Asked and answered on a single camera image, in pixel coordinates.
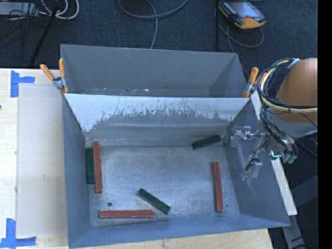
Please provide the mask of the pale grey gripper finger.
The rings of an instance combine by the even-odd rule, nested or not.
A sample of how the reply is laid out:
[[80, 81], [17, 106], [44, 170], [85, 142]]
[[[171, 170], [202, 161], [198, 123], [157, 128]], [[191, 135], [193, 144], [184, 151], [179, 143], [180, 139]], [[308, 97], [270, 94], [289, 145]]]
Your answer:
[[257, 157], [252, 157], [245, 165], [243, 172], [241, 173], [241, 179], [255, 179], [258, 177], [262, 162]]
[[234, 126], [230, 130], [230, 146], [237, 147], [239, 140], [251, 140], [259, 137], [259, 131], [251, 132], [251, 126]]

